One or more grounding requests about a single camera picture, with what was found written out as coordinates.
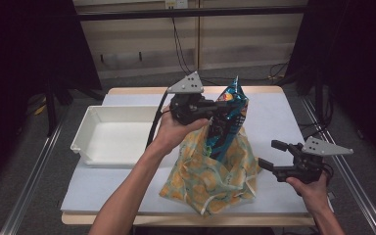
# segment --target table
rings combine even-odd
[[[215,97],[224,87],[205,87],[204,95],[210,99]],[[303,137],[296,124],[293,114],[290,110],[287,99],[283,93],[283,90],[277,86],[245,86],[244,92],[249,98],[251,103],[249,105],[248,116],[245,122],[246,132],[254,148],[254,153],[258,152],[258,155],[262,158],[274,162],[276,165],[290,165],[292,163],[292,156],[288,153],[284,153],[270,146],[271,139],[279,139],[285,142],[295,143],[303,142]],[[164,87],[142,87],[142,88],[114,88],[110,90],[106,96],[103,105],[119,104],[120,102],[128,104],[134,102],[138,104],[140,102],[149,102],[144,100],[152,100],[151,97],[159,99],[162,97],[165,91]],[[259,120],[258,126],[253,126],[256,131],[251,131],[251,123],[254,119]],[[79,171],[84,171],[91,177],[91,171],[95,169],[88,169],[83,163],[78,163],[74,175],[79,174]],[[118,169],[106,169],[112,170],[113,173],[117,173]],[[296,195],[292,187],[286,183],[278,183],[274,175],[271,172],[263,170],[258,174],[258,194],[256,203],[242,205],[239,207],[230,208],[223,213],[217,214],[211,218],[204,219],[200,215],[194,212],[189,206],[178,204],[167,199],[162,199],[158,192],[155,194],[150,192],[152,187],[161,187],[161,184],[165,183],[167,178],[166,173],[170,172],[170,169],[164,169],[164,172],[160,168],[157,175],[154,177],[150,188],[148,188],[147,194],[142,202],[138,215],[135,218],[134,225],[138,226],[313,226],[314,221],[310,214],[307,213],[302,198]],[[121,169],[124,174],[128,174],[130,169]],[[92,224],[97,211],[91,209],[101,207],[103,202],[98,202],[97,206],[87,206],[78,204],[79,210],[74,209],[73,204],[80,195],[77,190],[79,187],[86,187],[85,190],[91,190],[90,186],[80,186],[79,183],[71,181],[69,191],[66,195],[65,201],[62,206],[62,221],[65,224]],[[120,182],[111,183],[109,190],[113,192]],[[105,193],[103,197],[109,197],[110,193]],[[162,206],[164,211],[158,209],[158,204],[168,204],[169,207]]]

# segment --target black metal bar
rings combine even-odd
[[[185,18],[185,17],[216,17],[216,16],[245,16],[245,15],[274,15],[298,14],[312,11],[323,11],[327,7],[309,6],[278,6],[253,8],[203,8],[203,9],[173,9],[149,10],[132,12],[81,13],[76,16],[80,21],[108,21],[154,18]]]

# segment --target power socket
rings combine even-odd
[[[166,9],[187,9],[188,0],[164,0]]]

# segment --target drawstring bag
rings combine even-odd
[[[202,216],[256,196],[257,159],[242,126],[248,99],[235,79],[217,101],[230,109],[212,123],[189,133],[160,195],[184,202]]]

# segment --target yellow patterned bag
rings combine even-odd
[[[223,163],[210,158],[205,147],[208,126],[188,134],[180,145],[179,158],[160,195],[185,202],[203,216],[256,196],[257,159],[241,127]]]

